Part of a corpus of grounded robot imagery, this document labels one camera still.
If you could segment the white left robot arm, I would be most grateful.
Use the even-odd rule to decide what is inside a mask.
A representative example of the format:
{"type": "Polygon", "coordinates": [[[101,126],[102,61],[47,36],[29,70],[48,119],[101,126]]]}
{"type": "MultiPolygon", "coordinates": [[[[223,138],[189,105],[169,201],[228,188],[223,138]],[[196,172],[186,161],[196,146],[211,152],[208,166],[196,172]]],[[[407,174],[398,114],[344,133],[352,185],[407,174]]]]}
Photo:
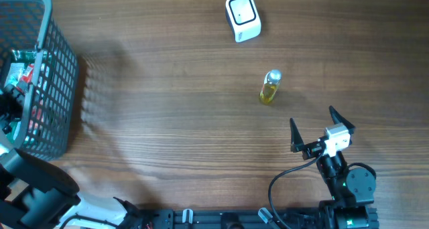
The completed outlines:
{"type": "Polygon", "coordinates": [[[1,223],[11,228],[141,228],[143,215],[118,198],[84,195],[59,167],[15,148],[5,136],[9,122],[27,108],[9,85],[1,93],[1,223]]]}

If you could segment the green packaged goods bag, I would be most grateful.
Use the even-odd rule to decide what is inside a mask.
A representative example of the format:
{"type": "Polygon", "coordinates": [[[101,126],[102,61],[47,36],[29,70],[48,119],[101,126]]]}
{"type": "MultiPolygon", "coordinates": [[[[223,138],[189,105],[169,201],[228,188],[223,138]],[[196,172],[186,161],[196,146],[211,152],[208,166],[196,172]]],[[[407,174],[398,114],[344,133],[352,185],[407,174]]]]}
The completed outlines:
{"type": "MultiPolygon", "coordinates": [[[[30,96],[29,87],[34,76],[37,54],[32,50],[11,50],[8,58],[9,65],[1,89],[1,130],[10,143],[16,141],[21,130],[23,106],[25,97],[30,96]]],[[[43,105],[44,95],[36,88],[34,92],[31,116],[43,122],[45,116],[36,104],[43,105]]],[[[29,120],[27,131],[35,136],[40,135],[40,127],[39,123],[29,120]]],[[[25,136],[23,144],[36,145],[38,142],[35,136],[25,136]]]]}

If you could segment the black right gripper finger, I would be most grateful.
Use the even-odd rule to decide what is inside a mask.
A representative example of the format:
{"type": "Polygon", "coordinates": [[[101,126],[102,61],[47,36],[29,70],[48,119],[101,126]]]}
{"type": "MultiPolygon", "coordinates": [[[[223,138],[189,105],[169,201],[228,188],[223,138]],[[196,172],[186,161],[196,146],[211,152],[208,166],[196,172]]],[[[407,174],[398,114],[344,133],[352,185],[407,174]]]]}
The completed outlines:
{"type": "Polygon", "coordinates": [[[335,125],[342,123],[349,130],[349,134],[353,135],[355,132],[355,126],[351,122],[349,122],[345,117],[343,117],[333,106],[329,106],[328,109],[333,123],[335,125]]]}
{"type": "Polygon", "coordinates": [[[293,118],[290,118],[290,130],[291,130],[291,145],[290,145],[291,152],[297,153],[302,151],[304,149],[304,142],[293,118]]]}

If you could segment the yellow oil glass bottle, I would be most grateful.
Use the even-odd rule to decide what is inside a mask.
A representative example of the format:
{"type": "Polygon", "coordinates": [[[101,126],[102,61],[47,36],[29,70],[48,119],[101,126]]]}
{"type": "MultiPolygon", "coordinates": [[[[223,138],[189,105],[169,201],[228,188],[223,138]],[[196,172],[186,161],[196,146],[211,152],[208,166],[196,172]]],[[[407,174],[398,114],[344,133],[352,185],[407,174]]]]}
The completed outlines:
{"type": "Polygon", "coordinates": [[[263,86],[259,93],[259,99],[263,104],[269,104],[280,87],[282,73],[279,70],[269,71],[264,78],[263,86]]]}

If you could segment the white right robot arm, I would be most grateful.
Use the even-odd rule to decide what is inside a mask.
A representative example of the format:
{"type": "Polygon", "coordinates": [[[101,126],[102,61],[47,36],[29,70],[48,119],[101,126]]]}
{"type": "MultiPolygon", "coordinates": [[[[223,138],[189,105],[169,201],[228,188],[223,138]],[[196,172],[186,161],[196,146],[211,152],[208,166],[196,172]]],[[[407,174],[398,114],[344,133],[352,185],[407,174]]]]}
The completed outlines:
{"type": "Polygon", "coordinates": [[[333,125],[324,129],[317,141],[305,143],[294,119],[290,119],[291,152],[301,152],[304,160],[315,159],[316,166],[331,194],[319,203],[317,228],[378,228],[374,203],[376,172],[364,163],[348,164],[343,150],[352,145],[355,126],[333,107],[333,125]]]}

